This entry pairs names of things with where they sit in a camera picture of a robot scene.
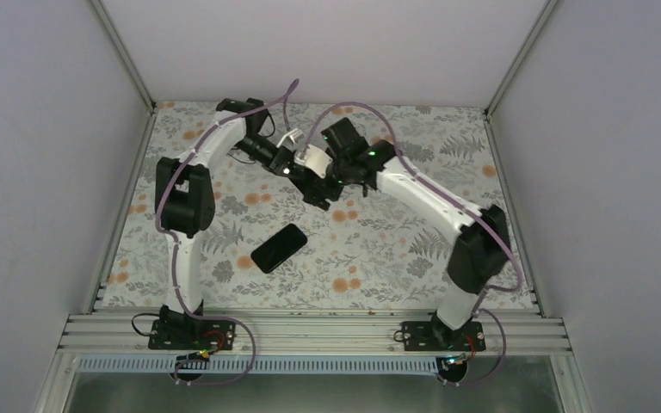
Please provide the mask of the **black smartphone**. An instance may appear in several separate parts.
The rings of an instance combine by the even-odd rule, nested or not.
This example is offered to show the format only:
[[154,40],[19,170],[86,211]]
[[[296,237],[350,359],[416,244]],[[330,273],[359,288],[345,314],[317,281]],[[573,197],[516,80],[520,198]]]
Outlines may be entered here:
[[254,249],[250,258],[263,273],[270,274],[302,249],[307,241],[307,235],[297,225],[289,224]]

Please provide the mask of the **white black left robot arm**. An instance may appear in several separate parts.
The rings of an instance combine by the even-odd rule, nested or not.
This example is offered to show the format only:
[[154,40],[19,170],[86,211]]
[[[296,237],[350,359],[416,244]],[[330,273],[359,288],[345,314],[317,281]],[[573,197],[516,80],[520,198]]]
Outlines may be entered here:
[[162,157],[156,167],[157,228],[169,243],[170,286],[149,334],[151,349],[189,349],[218,341],[232,322],[202,319],[201,250],[216,206],[212,175],[237,148],[267,171],[286,178],[301,175],[293,154],[262,135],[269,117],[258,99],[225,99],[206,135],[179,157]]

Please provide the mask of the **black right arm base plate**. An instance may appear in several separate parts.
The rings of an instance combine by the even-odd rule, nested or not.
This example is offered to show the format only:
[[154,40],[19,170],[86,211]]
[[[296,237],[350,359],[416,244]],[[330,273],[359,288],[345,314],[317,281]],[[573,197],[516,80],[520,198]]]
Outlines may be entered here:
[[468,321],[452,330],[441,322],[406,321],[392,334],[392,339],[407,352],[470,352],[485,351],[482,324]]

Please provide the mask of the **beige phone case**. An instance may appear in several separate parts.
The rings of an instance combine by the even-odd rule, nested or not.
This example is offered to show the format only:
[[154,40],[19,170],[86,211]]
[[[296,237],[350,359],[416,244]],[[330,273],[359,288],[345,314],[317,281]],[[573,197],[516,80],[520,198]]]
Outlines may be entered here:
[[331,202],[327,199],[327,197],[324,194],[318,192],[305,194],[303,201],[311,206],[320,208],[323,211],[328,211],[331,207]]

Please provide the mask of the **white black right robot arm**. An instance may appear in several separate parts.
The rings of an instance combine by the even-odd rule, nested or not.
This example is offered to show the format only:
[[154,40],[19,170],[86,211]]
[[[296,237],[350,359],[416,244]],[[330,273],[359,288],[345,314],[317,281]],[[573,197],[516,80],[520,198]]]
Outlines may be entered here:
[[510,261],[503,209],[462,200],[415,168],[395,144],[386,140],[369,144],[347,118],[321,135],[324,149],[305,144],[293,154],[294,164],[308,176],[313,190],[309,203],[327,207],[344,187],[359,185],[401,201],[451,243],[446,266],[451,285],[431,316],[427,337],[440,349],[456,348],[490,279]]

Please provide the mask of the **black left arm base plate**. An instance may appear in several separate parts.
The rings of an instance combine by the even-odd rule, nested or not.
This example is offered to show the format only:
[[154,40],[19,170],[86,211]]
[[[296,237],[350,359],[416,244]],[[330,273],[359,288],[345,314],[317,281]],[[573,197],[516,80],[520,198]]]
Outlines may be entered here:
[[236,324],[226,320],[190,318],[183,324],[158,320],[151,327],[147,347],[151,350],[232,350],[235,333]]

